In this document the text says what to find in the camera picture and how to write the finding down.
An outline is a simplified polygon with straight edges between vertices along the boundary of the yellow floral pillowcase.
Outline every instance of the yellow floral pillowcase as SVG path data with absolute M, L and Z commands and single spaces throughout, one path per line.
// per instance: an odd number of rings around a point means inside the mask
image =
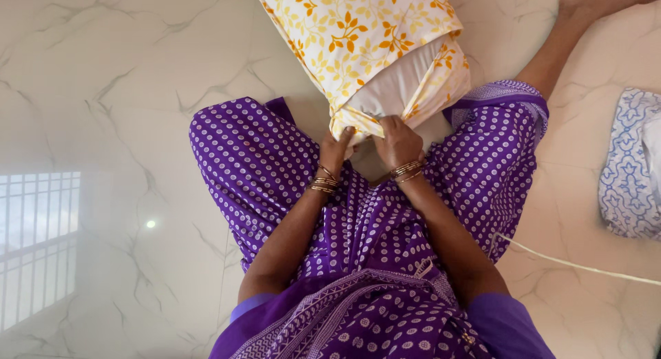
M 402 118 L 412 127 L 469 90 L 468 64 L 456 37 L 462 25 L 448 0 L 260 0 L 310 79 L 330 103 L 338 137 L 355 126 L 354 143 L 383 135 L 377 120 L 345 103 L 404 54 L 445 36 Z

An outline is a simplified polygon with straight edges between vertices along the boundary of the blue patterned cloth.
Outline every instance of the blue patterned cloth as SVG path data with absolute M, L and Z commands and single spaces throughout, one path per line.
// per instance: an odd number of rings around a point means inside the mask
M 661 94 L 625 89 L 599 181 L 601 214 L 617 235 L 661 241 L 661 210 L 655 200 L 658 193 L 654 192 L 658 188 L 652 184 L 652 162 L 646 158 L 649 154 L 643 143 L 646 124 L 659 115 Z

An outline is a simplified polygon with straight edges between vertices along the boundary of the woman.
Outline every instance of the woman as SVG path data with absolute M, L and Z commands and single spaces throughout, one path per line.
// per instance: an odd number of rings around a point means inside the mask
M 446 110 L 456 131 L 422 140 L 383 118 L 393 180 L 343 162 L 353 133 L 319 149 L 250 98 L 195 115 L 190 138 L 244 253 L 233 322 L 211 358 L 552 358 L 494 267 L 514 233 L 544 134 L 543 97 L 597 19 L 654 0 L 560 0 L 516 77 Z

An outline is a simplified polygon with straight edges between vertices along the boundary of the marble floor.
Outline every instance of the marble floor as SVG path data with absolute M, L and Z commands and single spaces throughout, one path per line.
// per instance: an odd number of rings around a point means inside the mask
M 557 2 L 451 1 L 475 85 L 517 74 Z M 661 93 L 659 53 L 659 3 L 585 35 L 549 103 L 521 244 L 661 280 L 661 244 L 613 236 L 597 202 L 617 99 Z M 0 358 L 208 355 L 242 273 L 188 123 L 244 95 L 285 96 L 302 130 L 325 131 L 326 100 L 257 0 L 0 0 Z M 379 174 L 368 148 L 355 160 Z M 558 358 L 653 357 L 661 287 L 516 246 L 499 268 Z

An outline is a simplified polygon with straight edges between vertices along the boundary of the blue and white fabric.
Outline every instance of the blue and white fabric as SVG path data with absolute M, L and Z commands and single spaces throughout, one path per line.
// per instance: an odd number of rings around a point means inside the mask
M 601 214 L 627 238 L 661 241 L 661 94 L 626 88 L 599 181 Z

